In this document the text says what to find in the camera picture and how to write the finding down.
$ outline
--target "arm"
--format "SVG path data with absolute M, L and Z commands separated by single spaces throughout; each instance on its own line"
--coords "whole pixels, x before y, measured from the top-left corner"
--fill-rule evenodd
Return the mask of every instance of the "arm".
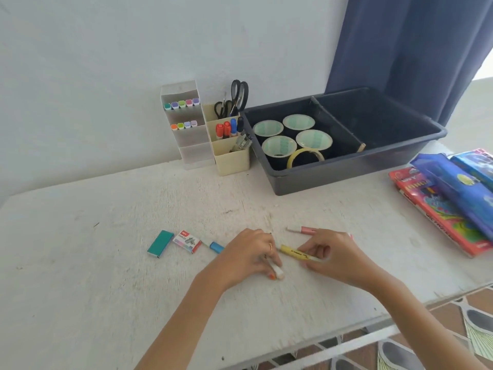
M 261 260 L 263 255 L 269 255 L 277 266 L 282 266 L 271 234 L 250 229 L 240 232 L 197 274 L 182 303 L 135 369 L 186 369 L 222 294 L 255 273 L 275 279 L 271 267 Z
M 346 233 L 320 229 L 299 250 L 325 262 L 307 261 L 310 270 L 359 287 L 387 309 L 427 370 L 487 370 L 413 296 L 358 248 Z

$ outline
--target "white table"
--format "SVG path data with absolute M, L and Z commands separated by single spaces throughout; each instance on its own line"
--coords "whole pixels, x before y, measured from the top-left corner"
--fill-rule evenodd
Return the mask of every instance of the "white table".
M 435 151 L 443 150 L 435 144 Z M 166 229 L 226 245 L 245 227 L 297 247 L 288 224 L 349 231 L 423 302 L 493 280 L 493 253 L 471 260 L 413 208 L 385 172 L 275 196 L 261 166 L 219 177 L 181 162 L 48 187 L 0 210 L 0 358 L 4 369 L 131 369 L 215 253 L 170 244 Z M 374 323 L 366 292 L 281 255 L 286 278 L 253 276 L 220 299 L 189 369 L 255 363 Z

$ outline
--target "tape roll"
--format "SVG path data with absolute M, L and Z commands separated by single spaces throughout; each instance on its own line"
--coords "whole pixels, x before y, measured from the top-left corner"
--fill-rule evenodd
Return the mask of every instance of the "tape roll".
M 301 149 L 296 150 L 292 155 L 289 156 L 289 159 L 287 160 L 287 169 L 291 169 L 293 167 L 293 161 L 294 161 L 294 159 L 296 157 L 298 157 L 298 155 L 300 153 L 303 153 L 303 152 L 313 153 L 314 155 L 317 156 L 318 161 L 325 161 L 324 156 L 318 150 L 316 150 L 316 149 L 310 149 L 310 148 L 301 148 Z

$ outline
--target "blue marker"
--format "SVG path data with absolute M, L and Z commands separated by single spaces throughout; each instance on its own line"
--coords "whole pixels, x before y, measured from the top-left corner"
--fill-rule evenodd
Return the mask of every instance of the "blue marker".
M 202 242 L 202 244 L 208 246 L 209 248 L 211 248 L 217 254 L 221 253 L 222 250 L 224 249 L 223 246 L 219 245 L 215 241 L 209 241 L 208 239 L 204 240 L 204 238 L 200 239 L 200 241 Z
M 237 131 L 237 128 L 236 128 L 236 119 L 235 118 L 231 118 L 231 137 L 233 136 L 238 136 L 238 131 Z

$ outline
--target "curtain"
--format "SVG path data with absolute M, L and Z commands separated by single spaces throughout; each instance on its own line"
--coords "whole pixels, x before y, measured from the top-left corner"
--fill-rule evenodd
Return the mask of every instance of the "curtain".
M 325 93 L 374 87 L 446 125 L 493 47 L 493 0 L 349 0 Z

